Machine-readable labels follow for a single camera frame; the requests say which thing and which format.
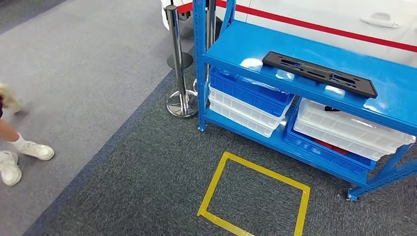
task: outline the shelf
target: shelf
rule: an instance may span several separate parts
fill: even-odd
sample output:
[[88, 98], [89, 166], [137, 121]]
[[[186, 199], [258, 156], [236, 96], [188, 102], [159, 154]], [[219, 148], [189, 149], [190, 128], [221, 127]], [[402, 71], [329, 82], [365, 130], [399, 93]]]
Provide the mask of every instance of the shelf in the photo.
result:
[[[277, 68], [262, 66], [269, 51], [367, 78], [378, 92], [365, 99], [302, 76], [277, 78]], [[203, 55], [203, 61], [300, 95], [381, 125], [417, 134], [417, 69], [356, 54], [326, 44], [232, 21]]]
[[296, 147], [293, 147], [283, 141], [283, 135], [285, 132], [285, 124], [287, 122], [287, 118], [290, 114], [293, 113], [294, 107], [290, 107], [286, 117], [281, 122], [281, 125], [272, 133], [270, 138], [267, 138], [265, 136], [262, 136], [248, 128], [245, 128], [213, 111], [210, 109], [207, 109], [205, 118], [207, 121], [218, 125], [220, 127], [223, 127], [227, 130], [230, 130], [234, 133], [237, 133], [239, 135], [242, 135], [250, 140], [253, 140], [257, 143], [260, 143], [262, 145], [265, 145], [275, 151], [278, 151], [280, 153], [283, 153], [287, 156], [290, 156], [292, 158], [295, 158], [301, 162], [304, 162], [310, 166], [313, 166], [315, 168], [318, 168], [324, 172], [327, 172], [331, 175], [337, 176], [341, 179], [344, 179], [347, 182], [350, 182], [352, 184], [356, 184], [358, 186], [367, 186], [367, 174], [363, 173], [361, 175], [354, 175], [350, 172], [345, 171], [344, 169], [329, 164], [328, 162], [321, 160], [317, 158], [314, 155], [311, 155], [308, 152], [305, 152], [301, 149], [298, 149]]

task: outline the yellow tape square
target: yellow tape square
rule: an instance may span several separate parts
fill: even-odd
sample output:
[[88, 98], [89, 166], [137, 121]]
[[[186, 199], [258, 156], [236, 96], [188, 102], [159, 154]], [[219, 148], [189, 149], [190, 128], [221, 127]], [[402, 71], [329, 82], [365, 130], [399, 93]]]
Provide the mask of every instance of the yellow tape square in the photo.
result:
[[308, 198], [310, 196], [310, 187], [308, 187], [307, 185], [304, 185], [300, 182], [297, 182], [293, 179], [290, 179], [288, 177], [285, 177], [283, 175], [280, 175], [278, 173], [275, 173], [273, 171], [270, 171], [268, 169], [265, 169], [262, 166], [256, 165], [252, 162], [249, 162], [243, 158], [240, 158], [238, 156], [235, 156], [229, 152], [224, 152], [220, 162], [217, 166], [216, 171], [214, 172], [213, 178], [211, 179], [210, 185], [207, 188], [207, 192], [203, 198], [203, 201], [201, 202], [201, 206], [197, 212], [197, 216], [202, 216], [204, 218], [206, 218], [207, 220], [211, 221], [213, 224], [228, 230], [238, 236], [254, 236], [253, 234], [235, 226], [232, 225], [231, 223], [211, 214], [210, 212], [207, 211], [207, 207], [209, 206], [209, 202], [213, 196], [214, 193], [214, 189], [216, 188], [217, 183], [219, 182], [220, 179], [220, 175], [224, 169], [224, 166], [226, 165], [226, 161], [230, 159], [232, 161], [235, 161], [239, 164], [242, 164], [246, 167], [249, 167], [255, 171], [258, 171], [264, 175], [267, 175], [269, 177], [272, 177], [276, 180], [279, 180], [281, 182], [284, 182], [286, 184], [289, 184], [292, 187], [298, 188], [302, 191], [302, 196], [301, 196], [301, 202], [300, 202], [300, 206], [298, 209], [298, 215], [297, 215], [297, 222], [296, 222], [296, 227], [294, 230], [294, 235], [295, 236], [300, 236], [302, 235], [302, 229], [304, 227], [304, 219], [305, 219], [305, 213], [307, 212], [307, 204], [308, 204]]

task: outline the white sock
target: white sock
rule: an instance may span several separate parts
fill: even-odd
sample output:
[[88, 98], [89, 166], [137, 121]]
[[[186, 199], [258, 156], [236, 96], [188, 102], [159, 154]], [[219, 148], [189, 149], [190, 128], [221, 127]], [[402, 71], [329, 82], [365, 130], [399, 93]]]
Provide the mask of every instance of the white sock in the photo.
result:
[[20, 134], [19, 134], [18, 140], [14, 141], [14, 142], [9, 142], [9, 143], [13, 144], [14, 147], [17, 148], [17, 150], [22, 149], [27, 144], [26, 140], [24, 140], [22, 138], [22, 135], [20, 135]]

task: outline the blue plastic crate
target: blue plastic crate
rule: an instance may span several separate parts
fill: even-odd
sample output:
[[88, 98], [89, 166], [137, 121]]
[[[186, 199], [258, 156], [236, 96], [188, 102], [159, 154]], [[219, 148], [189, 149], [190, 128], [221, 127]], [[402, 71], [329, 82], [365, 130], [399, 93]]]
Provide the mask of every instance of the blue plastic crate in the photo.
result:
[[254, 85], [241, 78], [239, 75], [220, 70], [214, 66], [210, 69], [210, 85], [212, 88], [274, 116], [280, 117], [285, 107], [294, 98], [294, 94]]
[[284, 134], [285, 142], [354, 174], [362, 174], [375, 168], [376, 161], [351, 152], [347, 152], [347, 155], [342, 155], [314, 142], [311, 140], [311, 137], [296, 132], [293, 126], [297, 118], [298, 104], [287, 123], [287, 131]]

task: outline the plastic crate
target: plastic crate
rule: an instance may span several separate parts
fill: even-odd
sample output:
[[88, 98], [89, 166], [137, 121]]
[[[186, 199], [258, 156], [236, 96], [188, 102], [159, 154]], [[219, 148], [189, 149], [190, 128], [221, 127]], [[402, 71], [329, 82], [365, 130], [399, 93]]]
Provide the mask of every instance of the plastic crate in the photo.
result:
[[210, 110], [268, 138], [279, 126], [291, 105], [284, 109], [280, 117], [276, 117], [215, 88], [210, 87], [208, 98]]
[[336, 165], [354, 174], [362, 174], [363, 172], [367, 172], [375, 168], [376, 162], [373, 160], [356, 155], [352, 152], [347, 152], [346, 155], [342, 155], [314, 142], [311, 140], [311, 137], [296, 132], [293, 129], [293, 126], [297, 118], [297, 113], [298, 106], [294, 109], [294, 112], [287, 123], [287, 130], [284, 134], [284, 141], [286, 143], [298, 147], [299, 149], [302, 149], [317, 158], [327, 161], [329, 164]]
[[345, 112], [328, 112], [325, 106], [303, 98], [294, 130], [372, 160], [393, 154], [415, 136], [369, 122]]
[[282, 115], [294, 98], [294, 94], [248, 83], [242, 80], [242, 76], [214, 66], [211, 67], [209, 75], [212, 88], [277, 117]]

